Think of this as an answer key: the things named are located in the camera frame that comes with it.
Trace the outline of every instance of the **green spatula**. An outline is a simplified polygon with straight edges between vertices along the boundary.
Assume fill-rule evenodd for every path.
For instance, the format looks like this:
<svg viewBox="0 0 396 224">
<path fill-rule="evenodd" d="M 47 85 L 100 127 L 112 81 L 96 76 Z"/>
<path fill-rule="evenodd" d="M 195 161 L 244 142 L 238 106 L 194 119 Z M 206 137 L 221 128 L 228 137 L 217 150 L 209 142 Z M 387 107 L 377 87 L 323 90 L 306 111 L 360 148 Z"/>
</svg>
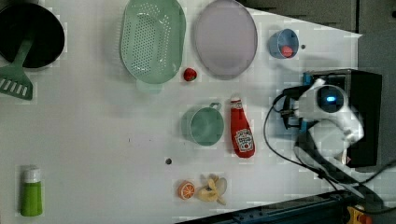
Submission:
<svg viewBox="0 0 396 224">
<path fill-rule="evenodd" d="M 33 45 L 33 32 L 23 39 L 14 62 L 0 68 L 0 92 L 22 100 L 32 100 L 33 84 L 23 72 L 23 63 Z"/>
</svg>

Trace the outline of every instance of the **orange slice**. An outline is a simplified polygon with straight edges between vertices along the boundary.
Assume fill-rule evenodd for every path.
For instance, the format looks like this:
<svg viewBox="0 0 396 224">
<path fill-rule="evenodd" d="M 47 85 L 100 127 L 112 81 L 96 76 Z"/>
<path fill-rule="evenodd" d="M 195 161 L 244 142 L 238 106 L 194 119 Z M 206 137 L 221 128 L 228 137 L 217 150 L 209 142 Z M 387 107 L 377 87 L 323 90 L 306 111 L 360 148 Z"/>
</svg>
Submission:
<svg viewBox="0 0 396 224">
<path fill-rule="evenodd" d="M 194 185 L 189 181 L 184 181 L 177 189 L 178 197 L 182 200 L 187 200 L 195 193 Z"/>
</svg>

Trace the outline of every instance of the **red ketchup bottle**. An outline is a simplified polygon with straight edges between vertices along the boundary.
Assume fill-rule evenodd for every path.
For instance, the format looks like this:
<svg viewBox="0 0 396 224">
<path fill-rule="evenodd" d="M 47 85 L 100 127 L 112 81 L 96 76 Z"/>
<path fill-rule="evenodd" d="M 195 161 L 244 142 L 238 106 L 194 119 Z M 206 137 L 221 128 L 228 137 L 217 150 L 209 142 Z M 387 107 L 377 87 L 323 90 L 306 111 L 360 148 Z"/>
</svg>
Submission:
<svg viewBox="0 0 396 224">
<path fill-rule="evenodd" d="M 256 149 L 253 134 L 240 98 L 231 99 L 231 138 L 238 157 L 247 159 L 254 155 Z"/>
</svg>

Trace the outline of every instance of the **red object in cup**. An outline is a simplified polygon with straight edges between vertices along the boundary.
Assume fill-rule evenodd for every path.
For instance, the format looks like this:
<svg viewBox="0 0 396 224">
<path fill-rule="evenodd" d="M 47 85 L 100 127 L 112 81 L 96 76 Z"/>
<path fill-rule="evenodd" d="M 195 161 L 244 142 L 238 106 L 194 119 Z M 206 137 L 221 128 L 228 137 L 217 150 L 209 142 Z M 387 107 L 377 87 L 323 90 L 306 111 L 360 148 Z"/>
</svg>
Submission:
<svg viewBox="0 0 396 224">
<path fill-rule="evenodd" d="M 283 46 L 281 49 L 281 53 L 284 57 L 289 58 L 293 55 L 293 49 L 289 46 Z"/>
<path fill-rule="evenodd" d="M 184 80 L 186 81 L 194 81 L 197 78 L 197 72 L 195 72 L 195 70 L 193 70 L 192 68 L 188 68 L 186 69 L 186 71 L 184 71 Z"/>
</svg>

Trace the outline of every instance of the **green bottle label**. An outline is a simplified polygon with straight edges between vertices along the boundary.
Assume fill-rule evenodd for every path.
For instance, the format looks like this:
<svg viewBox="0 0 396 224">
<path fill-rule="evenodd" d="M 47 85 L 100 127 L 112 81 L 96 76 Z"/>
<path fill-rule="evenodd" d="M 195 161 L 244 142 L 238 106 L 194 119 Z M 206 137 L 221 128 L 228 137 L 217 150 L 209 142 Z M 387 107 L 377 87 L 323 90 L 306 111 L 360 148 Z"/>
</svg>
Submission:
<svg viewBox="0 0 396 224">
<path fill-rule="evenodd" d="M 42 213 L 41 182 L 24 183 L 21 215 L 23 217 L 36 217 Z"/>
</svg>

